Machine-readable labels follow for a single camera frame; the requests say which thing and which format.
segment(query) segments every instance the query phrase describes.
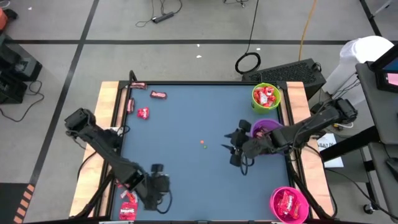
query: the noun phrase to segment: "blue tabletop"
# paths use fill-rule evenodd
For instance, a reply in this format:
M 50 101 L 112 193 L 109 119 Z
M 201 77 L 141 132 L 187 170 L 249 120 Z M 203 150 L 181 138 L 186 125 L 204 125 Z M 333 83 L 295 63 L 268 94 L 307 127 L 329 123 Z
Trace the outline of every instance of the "blue tabletop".
M 145 211 L 139 202 L 136 220 L 276 220 L 269 210 L 274 189 L 289 186 L 285 159 L 281 155 L 256 158 L 243 176 L 229 164 L 229 144 L 240 119 L 253 123 L 261 118 L 278 121 L 277 110 L 259 115 L 251 108 L 253 86 L 246 85 L 149 85 L 132 90 L 136 106 L 127 115 L 131 130 L 125 135 L 122 157 L 138 162 L 150 171 L 152 164 L 164 164 L 170 176 L 173 204 L 161 215 Z M 167 99 L 151 98 L 151 90 L 166 92 Z M 137 117 L 147 106 L 149 119 Z M 116 189 L 112 219 L 118 220 L 123 201 Z M 169 196 L 160 205 L 165 210 Z

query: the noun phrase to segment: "gray concrete floor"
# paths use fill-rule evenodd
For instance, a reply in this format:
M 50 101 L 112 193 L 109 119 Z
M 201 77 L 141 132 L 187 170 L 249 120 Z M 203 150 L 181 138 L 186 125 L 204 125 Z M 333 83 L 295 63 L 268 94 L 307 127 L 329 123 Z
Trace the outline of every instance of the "gray concrete floor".
M 8 25 L 6 33 L 16 40 L 79 40 L 95 1 L 12 1 L 10 7 L 19 14 L 19 18 Z M 87 39 L 249 38 L 255 0 L 247 2 L 245 8 L 240 4 L 225 5 L 222 0 L 182 1 L 183 8 L 175 17 L 160 24 L 150 22 L 137 28 L 134 25 L 137 21 L 150 18 L 150 1 L 99 0 Z M 159 1 L 154 2 L 155 15 L 159 15 Z M 367 2 L 371 11 L 382 4 L 377 0 Z M 253 39 L 300 40 L 311 6 L 311 0 L 260 1 Z M 168 0 L 165 11 L 175 11 L 178 7 L 178 1 Z M 398 40 L 397 12 L 398 4 L 395 4 L 376 17 L 382 35 L 390 40 Z M 359 1 L 319 0 L 306 39 L 351 40 L 369 35 L 374 35 L 374 32 Z M 22 46 L 44 66 L 39 80 L 44 83 L 42 93 L 46 98 L 34 106 L 21 123 L 0 117 L 0 123 L 7 126 L 7 129 L 0 130 L 0 182 L 30 181 L 77 48 L 77 44 L 68 42 Z M 246 44 L 227 43 L 84 45 L 59 120 L 55 121 L 57 126 L 25 221 L 68 218 L 83 151 L 65 135 L 63 120 L 79 107 L 94 110 L 102 81 L 127 80 L 131 69 L 140 80 L 240 80 L 241 76 L 234 71 L 234 63 L 246 47 Z M 338 64 L 341 47 L 328 43 L 305 45 L 303 58 L 320 62 L 326 78 Z M 296 61 L 299 45 L 252 45 L 250 51 L 258 52 L 262 58 L 261 68 L 267 68 Z M 242 62 L 241 69 L 250 68 L 253 63 L 248 58 Z M 18 118 L 34 100 L 34 96 L 26 96 L 21 105 L 2 105 L 1 108 Z M 318 95 L 315 95 L 310 104 L 317 101 Z M 356 127 L 359 128 L 344 134 L 360 131 L 362 124 L 371 125 L 368 120 L 357 121 Z M 364 214 L 361 207 L 367 201 L 353 184 L 330 182 L 330 187 L 338 204 L 338 217 L 342 220 L 391 222 L 381 212 Z

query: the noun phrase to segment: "wooden table edge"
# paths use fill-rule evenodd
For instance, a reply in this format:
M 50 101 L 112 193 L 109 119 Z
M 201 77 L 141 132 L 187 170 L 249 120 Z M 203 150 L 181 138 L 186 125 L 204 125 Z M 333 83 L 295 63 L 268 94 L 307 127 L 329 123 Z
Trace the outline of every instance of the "wooden table edge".
M 102 128 L 108 128 L 111 125 L 113 116 L 113 110 L 116 102 L 116 94 L 118 92 L 119 82 L 103 82 L 99 91 L 99 96 L 95 109 L 95 116 L 97 124 Z M 287 92 L 289 94 L 291 110 L 293 113 L 294 122 L 297 123 L 310 116 L 310 110 L 308 107 L 307 97 L 304 91 L 304 85 L 302 82 L 287 82 Z M 124 106 L 123 102 L 126 99 L 126 91 L 122 92 L 121 105 Z M 280 106 L 282 109 L 282 116 L 286 122 L 287 118 L 287 107 L 285 105 L 284 98 L 281 97 Z M 117 124 L 120 126 L 121 115 L 124 108 L 121 107 L 118 111 Z M 310 140 L 308 144 L 318 150 L 318 144 L 316 140 Z M 83 160 L 87 158 L 93 149 L 87 145 Z M 321 159 L 313 153 L 310 149 L 304 148 L 302 151 L 302 163 L 307 183 L 307 188 L 315 198 L 315 200 L 321 205 L 321 207 L 327 212 L 327 214 L 333 214 L 333 206 L 331 204 L 330 194 L 326 181 L 325 171 L 323 170 Z M 102 171 L 103 159 L 99 155 L 95 155 L 86 163 L 82 168 L 80 178 L 76 185 L 75 196 L 73 198 L 70 216 L 79 213 L 90 198 L 93 196 L 98 188 L 100 175 Z M 105 190 L 102 200 L 102 206 L 100 215 L 105 215 L 106 205 L 109 196 L 109 186 Z

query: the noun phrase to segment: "green bowl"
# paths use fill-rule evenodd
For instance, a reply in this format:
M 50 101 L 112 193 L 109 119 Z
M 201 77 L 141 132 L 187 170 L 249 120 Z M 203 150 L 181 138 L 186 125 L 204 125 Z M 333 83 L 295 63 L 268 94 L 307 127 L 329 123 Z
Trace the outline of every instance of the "green bowl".
M 259 87 L 269 87 L 269 86 L 273 87 L 273 89 L 274 89 L 274 96 L 276 97 L 276 101 L 274 102 L 274 104 L 271 107 L 267 108 L 267 107 L 264 107 L 264 106 L 258 104 L 255 101 L 255 99 L 254 99 L 254 90 L 256 88 L 259 88 Z M 256 85 L 253 88 L 253 91 L 251 92 L 251 107 L 252 107 L 253 111 L 258 113 L 258 114 L 268 113 L 270 110 L 273 110 L 273 109 L 277 108 L 279 106 L 279 103 L 280 103 L 280 93 L 279 93 L 278 88 L 276 88 L 274 85 L 271 85 L 271 84 L 268 84 L 268 83 L 260 83 L 260 84 Z

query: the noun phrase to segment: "pink cup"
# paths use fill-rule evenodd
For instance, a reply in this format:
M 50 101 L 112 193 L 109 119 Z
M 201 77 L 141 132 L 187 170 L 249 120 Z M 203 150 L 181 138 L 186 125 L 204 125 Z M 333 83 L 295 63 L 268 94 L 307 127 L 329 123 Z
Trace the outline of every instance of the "pink cup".
M 297 197 L 297 200 L 300 202 L 300 208 L 298 209 L 298 219 L 293 219 L 293 218 L 284 218 L 280 217 L 276 211 L 276 205 L 279 201 L 276 200 L 276 198 L 282 198 L 282 194 L 284 193 L 285 190 L 288 190 L 292 193 L 294 193 Z M 310 205 L 307 202 L 307 199 L 305 199 L 304 195 L 292 188 L 292 187 L 279 187 L 274 190 L 274 192 L 271 195 L 271 199 L 269 200 L 269 208 L 273 212 L 273 214 L 282 222 L 287 223 L 287 224 L 302 224 L 308 217 L 309 213 L 309 208 Z

